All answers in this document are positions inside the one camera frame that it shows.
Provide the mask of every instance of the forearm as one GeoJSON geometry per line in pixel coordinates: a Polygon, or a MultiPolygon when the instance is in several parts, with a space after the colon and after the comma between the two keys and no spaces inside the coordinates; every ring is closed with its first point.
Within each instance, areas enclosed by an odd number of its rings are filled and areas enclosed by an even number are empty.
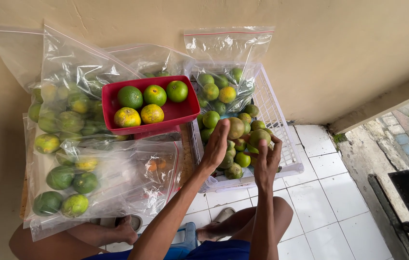
{"type": "Polygon", "coordinates": [[[258,206],[249,251],[250,260],[278,259],[274,228],[272,189],[270,191],[261,191],[259,189],[258,206]]]}
{"type": "Polygon", "coordinates": [[[199,188],[214,170],[201,163],[190,179],[174,195],[163,210],[151,221],[135,243],[129,260],[163,259],[199,188]]]}

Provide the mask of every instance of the red plastic tray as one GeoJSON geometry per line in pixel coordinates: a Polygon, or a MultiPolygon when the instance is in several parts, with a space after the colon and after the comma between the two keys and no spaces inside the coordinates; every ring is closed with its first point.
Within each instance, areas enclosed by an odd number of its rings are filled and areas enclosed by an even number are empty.
{"type": "Polygon", "coordinates": [[[107,84],[103,86],[102,89],[102,107],[106,127],[116,135],[143,133],[184,124],[193,121],[196,119],[196,116],[200,114],[198,98],[196,97],[195,90],[187,76],[156,77],[107,84]],[[121,88],[124,86],[135,86],[143,93],[148,86],[158,85],[166,90],[167,84],[174,80],[180,80],[188,86],[188,97],[181,103],[174,103],[167,99],[166,103],[161,107],[164,112],[164,121],[154,124],[142,123],[139,126],[125,128],[120,128],[114,123],[114,116],[121,108],[121,105],[117,100],[117,94],[121,88]]]}

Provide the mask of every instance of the foot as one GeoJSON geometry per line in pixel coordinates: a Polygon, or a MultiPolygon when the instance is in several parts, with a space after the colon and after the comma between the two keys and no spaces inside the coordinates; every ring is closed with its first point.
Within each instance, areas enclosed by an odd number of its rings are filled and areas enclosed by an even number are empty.
{"type": "Polygon", "coordinates": [[[121,242],[126,242],[129,245],[133,245],[139,238],[138,234],[134,231],[130,225],[131,216],[125,216],[119,221],[119,225],[115,227],[122,234],[121,242]]]}
{"type": "Polygon", "coordinates": [[[212,222],[210,224],[207,224],[204,227],[200,227],[196,229],[196,238],[198,239],[198,241],[216,241],[218,239],[218,237],[214,234],[212,234],[209,231],[209,227],[212,227],[214,225],[217,225],[216,222],[212,222]]]}

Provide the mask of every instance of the wooden table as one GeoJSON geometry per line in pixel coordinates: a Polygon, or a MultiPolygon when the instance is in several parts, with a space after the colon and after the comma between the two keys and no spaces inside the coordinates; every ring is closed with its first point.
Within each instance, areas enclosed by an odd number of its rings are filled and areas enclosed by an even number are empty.
{"type": "MultiPolygon", "coordinates": [[[[193,154],[191,152],[190,147],[190,138],[188,134],[187,124],[181,124],[180,130],[182,131],[182,146],[184,151],[184,161],[182,164],[182,172],[180,173],[180,181],[179,186],[182,187],[184,183],[188,180],[188,178],[193,173],[193,154]]],[[[33,145],[34,142],[28,142],[28,155],[32,154],[33,152],[33,145]]],[[[20,218],[24,219],[24,214],[26,211],[26,203],[28,200],[28,178],[27,174],[24,174],[24,182],[23,182],[23,191],[21,193],[21,208],[20,208],[20,218]]]]}

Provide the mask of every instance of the white plastic crate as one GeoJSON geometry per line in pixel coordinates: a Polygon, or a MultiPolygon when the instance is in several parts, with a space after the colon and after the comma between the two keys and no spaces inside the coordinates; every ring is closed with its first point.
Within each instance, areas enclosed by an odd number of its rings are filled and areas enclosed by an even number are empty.
{"type": "MultiPolygon", "coordinates": [[[[288,125],[286,124],[285,117],[278,104],[277,97],[275,97],[272,86],[270,85],[269,79],[262,65],[259,74],[256,76],[253,101],[254,104],[259,107],[259,115],[256,119],[263,121],[266,124],[266,127],[271,129],[273,134],[283,141],[280,160],[280,167],[282,169],[275,175],[275,179],[301,174],[304,171],[304,165],[300,160],[299,153],[294,145],[293,137],[289,132],[288,125]]],[[[204,149],[196,120],[189,123],[189,129],[190,139],[193,140],[193,144],[191,145],[192,153],[196,158],[196,164],[198,164],[201,161],[204,149]]],[[[255,186],[254,174],[250,169],[243,168],[243,177],[241,179],[229,180],[224,175],[215,178],[210,177],[206,183],[203,184],[200,193],[212,191],[224,192],[252,186],[255,186]]]]}

